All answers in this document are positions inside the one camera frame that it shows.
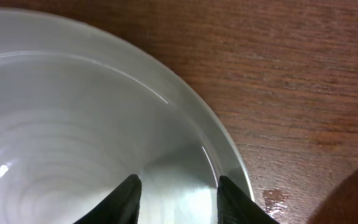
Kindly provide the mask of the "pink plate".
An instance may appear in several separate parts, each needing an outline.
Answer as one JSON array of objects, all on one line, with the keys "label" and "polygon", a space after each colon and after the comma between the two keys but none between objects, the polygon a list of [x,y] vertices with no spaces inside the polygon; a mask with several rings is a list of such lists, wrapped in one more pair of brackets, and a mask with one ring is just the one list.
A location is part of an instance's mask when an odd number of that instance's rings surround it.
[{"label": "pink plate", "polygon": [[0,8],[0,223],[73,223],[131,174],[140,223],[216,223],[222,175],[253,195],[220,120],[165,65],[93,26]]}]

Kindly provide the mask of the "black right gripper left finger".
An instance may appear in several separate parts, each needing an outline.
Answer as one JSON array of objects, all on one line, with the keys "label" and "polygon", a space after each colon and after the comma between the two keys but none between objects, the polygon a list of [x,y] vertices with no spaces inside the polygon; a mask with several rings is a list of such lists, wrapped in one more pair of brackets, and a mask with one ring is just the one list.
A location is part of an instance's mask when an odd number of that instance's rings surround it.
[{"label": "black right gripper left finger", "polygon": [[74,224],[138,224],[142,182],[131,174]]}]

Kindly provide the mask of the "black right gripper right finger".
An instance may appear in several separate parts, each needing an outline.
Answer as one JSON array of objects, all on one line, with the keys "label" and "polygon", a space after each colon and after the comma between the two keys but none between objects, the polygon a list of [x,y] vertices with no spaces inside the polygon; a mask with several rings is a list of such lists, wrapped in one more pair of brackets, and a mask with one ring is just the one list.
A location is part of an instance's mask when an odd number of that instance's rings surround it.
[{"label": "black right gripper right finger", "polygon": [[219,177],[218,224],[278,224],[254,203],[229,177]]}]

